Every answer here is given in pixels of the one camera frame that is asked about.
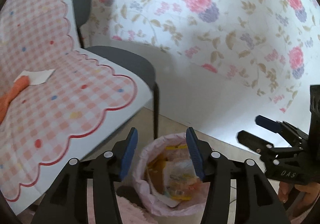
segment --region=beige floor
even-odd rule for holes
[[[89,158],[95,158],[96,156],[100,155],[101,153],[105,152],[106,150],[111,150],[113,145],[119,141],[123,140],[127,137],[131,127],[135,127],[139,133],[139,141],[138,146],[132,161],[132,167],[128,176],[125,178],[122,185],[131,185],[131,171],[134,165],[136,164],[140,150],[145,147],[148,143],[152,142],[153,140],[153,127],[152,127],[152,111],[143,108],[129,123],[128,125],[117,134],[110,142],[108,142],[105,146],[95,152]],[[159,119],[159,136],[166,135],[166,134],[173,134],[173,133],[182,133],[185,132],[187,126],[177,123],[173,120],[170,120],[166,117],[160,116]],[[207,141],[210,146],[222,154],[224,154],[227,158],[237,161],[244,161],[247,158],[254,159],[260,168],[264,171],[263,163],[260,162],[259,156],[256,154],[252,154],[248,151],[239,149],[237,147],[231,146],[225,142],[219,141],[215,138],[212,138],[206,134],[200,133],[196,131],[196,134],[199,139]],[[279,184],[276,181],[271,181],[272,186],[277,191]],[[236,199],[236,190],[231,189],[231,196],[230,201]],[[235,217],[235,208],[236,202],[231,203],[230,210],[229,210],[229,220],[228,224],[234,223]],[[198,224],[201,222],[203,212],[199,212],[198,214],[188,216],[188,217],[157,217],[154,218],[159,222],[159,224]]]

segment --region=orange object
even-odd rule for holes
[[[0,124],[7,114],[8,107],[13,99],[15,99],[19,93],[30,85],[30,79],[28,76],[21,76],[13,83],[12,88],[2,97],[0,97]]]

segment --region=pink trash bag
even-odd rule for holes
[[[195,193],[191,200],[183,201],[174,208],[168,207],[151,193],[149,183],[144,180],[147,164],[161,154],[167,146],[175,146],[186,143],[186,134],[169,134],[154,140],[142,149],[140,160],[133,171],[133,186],[138,193],[143,205],[156,216],[188,216],[203,211],[207,201],[210,183],[202,183],[199,192]]]

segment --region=silver bolt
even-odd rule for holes
[[[219,158],[219,157],[220,157],[220,153],[218,153],[217,151],[213,151],[213,152],[211,153],[211,156],[212,156],[213,158]]]
[[[111,151],[106,151],[106,152],[103,154],[103,156],[104,156],[105,158],[110,158],[110,157],[113,156],[113,152],[111,152]]]
[[[70,165],[76,165],[78,163],[78,160],[76,158],[72,158],[70,161],[69,161],[69,164]]]
[[[254,160],[248,159],[247,160],[247,165],[253,166],[255,164]]]

